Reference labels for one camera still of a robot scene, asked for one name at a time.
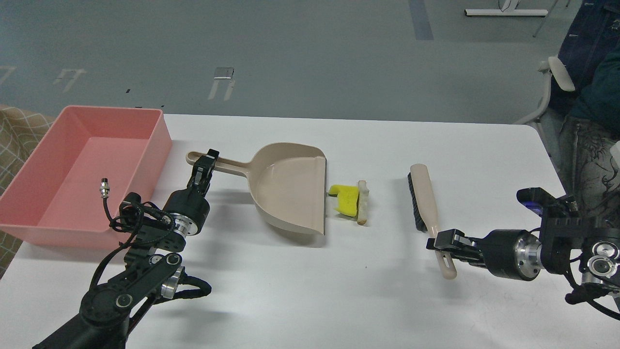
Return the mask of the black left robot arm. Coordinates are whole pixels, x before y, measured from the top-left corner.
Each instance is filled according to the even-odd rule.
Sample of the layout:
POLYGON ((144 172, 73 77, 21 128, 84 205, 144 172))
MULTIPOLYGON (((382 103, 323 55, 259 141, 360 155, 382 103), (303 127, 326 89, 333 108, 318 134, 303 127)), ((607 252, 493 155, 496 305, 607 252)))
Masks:
POLYGON ((173 192, 163 208, 130 192, 112 217, 110 187, 103 178, 104 212, 126 241, 97 266, 77 315, 35 345, 37 349, 124 349, 144 315, 159 303, 208 296, 211 286, 190 276, 182 265, 186 237, 203 227, 210 212, 206 193, 219 157, 209 150, 193 162, 186 188, 173 192))

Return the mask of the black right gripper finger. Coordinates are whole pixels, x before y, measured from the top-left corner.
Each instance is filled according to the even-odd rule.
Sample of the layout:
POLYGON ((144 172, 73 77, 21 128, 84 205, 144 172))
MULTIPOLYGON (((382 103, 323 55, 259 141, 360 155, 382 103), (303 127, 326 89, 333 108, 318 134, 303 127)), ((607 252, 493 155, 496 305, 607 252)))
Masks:
POLYGON ((483 254, 478 249, 464 249, 464 250, 435 250, 436 252, 441 252, 453 259, 459 260, 461 262, 467 263, 472 267, 489 269, 483 259, 483 254))
POLYGON ((429 238, 426 249, 459 254, 481 254, 479 241, 480 238, 465 236, 460 230, 445 230, 438 232, 435 237, 429 238))

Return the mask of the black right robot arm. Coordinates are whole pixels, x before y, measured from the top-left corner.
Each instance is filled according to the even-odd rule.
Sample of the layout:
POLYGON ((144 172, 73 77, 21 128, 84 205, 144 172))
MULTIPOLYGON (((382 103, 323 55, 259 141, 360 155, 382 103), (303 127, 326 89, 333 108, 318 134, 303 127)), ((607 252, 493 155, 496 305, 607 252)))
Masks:
POLYGON ((496 229, 483 238, 450 229, 430 237, 427 249, 511 280, 533 281, 541 271, 562 275, 572 289, 565 302, 587 303, 617 320, 619 312, 597 300, 611 296, 619 303, 618 228, 598 217, 583 217, 571 196, 526 188, 516 199, 541 218, 540 227, 496 229))

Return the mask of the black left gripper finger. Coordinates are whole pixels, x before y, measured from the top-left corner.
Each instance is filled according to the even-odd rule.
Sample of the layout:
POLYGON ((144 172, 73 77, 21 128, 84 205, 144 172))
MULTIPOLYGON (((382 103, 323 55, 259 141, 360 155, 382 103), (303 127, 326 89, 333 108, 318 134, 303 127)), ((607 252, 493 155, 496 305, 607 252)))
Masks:
POLYGON ((199 157, 199 193, 205 196, 209 190, 211 178, 219 151, 210 149, 206 154, 199 157))
POLYGON ((206 194, 210 187, 210 159, 199 158, 193 164, 192 175, 187 184, 188 189, 194 189, 199 194, 206 194))

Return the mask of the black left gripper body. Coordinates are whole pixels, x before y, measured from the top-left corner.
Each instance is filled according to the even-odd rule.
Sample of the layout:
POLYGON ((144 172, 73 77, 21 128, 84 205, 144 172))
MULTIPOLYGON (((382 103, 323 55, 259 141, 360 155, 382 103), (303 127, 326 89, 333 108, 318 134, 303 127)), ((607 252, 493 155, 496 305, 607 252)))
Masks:
POLYGON ((181 236, 194 236, 201 232, 210 204, 205 192, 196 188, 176 190, 166 201, 163 210, 173 218, 173 228, 181 236))

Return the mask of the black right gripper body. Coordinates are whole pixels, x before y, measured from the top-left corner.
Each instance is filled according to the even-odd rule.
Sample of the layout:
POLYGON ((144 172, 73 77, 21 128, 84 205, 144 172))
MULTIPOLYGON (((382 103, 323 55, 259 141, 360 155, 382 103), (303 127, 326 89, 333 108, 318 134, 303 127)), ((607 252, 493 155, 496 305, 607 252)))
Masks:
POLYGON ((494 230, 476 243, 484 267, 494 276, 533 281, 542 270, 541 243, 525 230, 494 230))

